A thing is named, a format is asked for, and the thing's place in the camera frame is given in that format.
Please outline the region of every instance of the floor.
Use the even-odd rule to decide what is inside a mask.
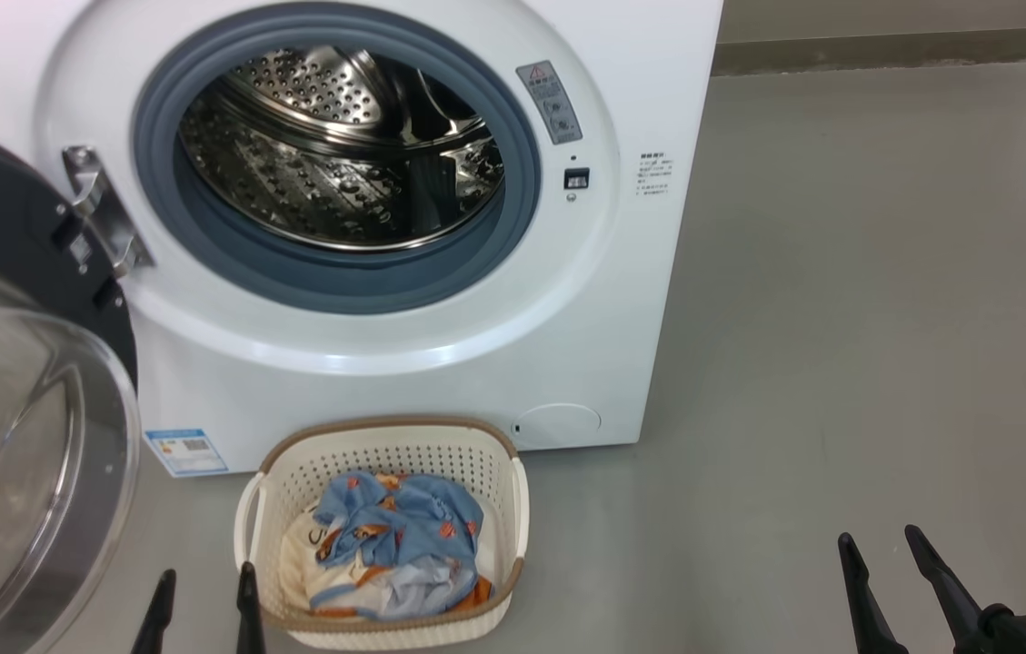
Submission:
[[[144,459],[60,653],[127,651],[166,567],[166,650],[234,648],[245,478]],[[1026,612],[1026,64],[713,80],[641,443],[525,463],[513,607],[443,651],[854,651],[851,531],[896,638],[948,653],[908,523]]]

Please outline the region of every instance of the washing machine door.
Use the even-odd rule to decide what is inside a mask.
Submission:
[[[87,601],[131,500],[129,315],[93,230],[0,150],[0,653],[45,651]]]

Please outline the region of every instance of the door hinge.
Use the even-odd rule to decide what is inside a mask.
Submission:
[[[114,276],[121,278],[135,266],[151,264],[146,243],[117,198],[96,150],[88,146],[65,148],[65,170],[76,191],[73,209],[92,228],[113,262]]]

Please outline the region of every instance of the laundry basket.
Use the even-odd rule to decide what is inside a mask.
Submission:
[[[445,476],[487,505],[491,516],[481,532],[497,530],[491,599],[470,610],[399,621],[324,619],[288,605],[277,575],[282,535],[330,479],[349,470]],[[251,562],[259,571],[265,624],[323,650],[406,650],[484,636],[508,612],[528,542],[529,486],[516,448],[487,423],[456,418],[360,420],[299,431],[246,485],[234,528],[235,564]]]

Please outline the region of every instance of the pile of laundry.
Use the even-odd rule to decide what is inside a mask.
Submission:
[[[282,538],[288,603],[323,618],[402,620],[483,604],[483,510],[435,475],[352,471],[330,480]]]

